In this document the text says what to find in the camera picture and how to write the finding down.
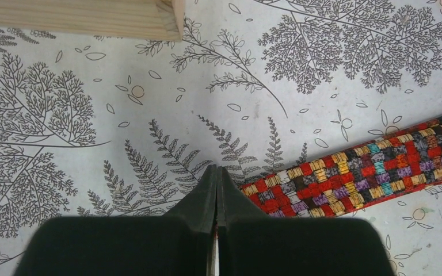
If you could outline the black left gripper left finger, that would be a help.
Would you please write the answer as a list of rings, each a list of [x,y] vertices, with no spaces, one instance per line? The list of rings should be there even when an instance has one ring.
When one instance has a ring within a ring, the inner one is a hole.
[[[161,216],[57,217],[32,236],[15,275],[210,275],[217,167]]]

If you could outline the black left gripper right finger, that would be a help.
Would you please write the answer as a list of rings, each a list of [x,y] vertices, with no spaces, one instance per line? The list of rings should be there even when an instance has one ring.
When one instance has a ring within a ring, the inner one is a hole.
[[[365,220],[268,216],[224,167],[216,188],[220,275],[393,275]]]

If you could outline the red checkered patterned tie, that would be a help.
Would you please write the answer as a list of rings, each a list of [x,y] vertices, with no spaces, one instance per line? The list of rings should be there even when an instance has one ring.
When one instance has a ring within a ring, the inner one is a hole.
[[[248,183],[273,217],[334,217],[442,184],[442,116]]]

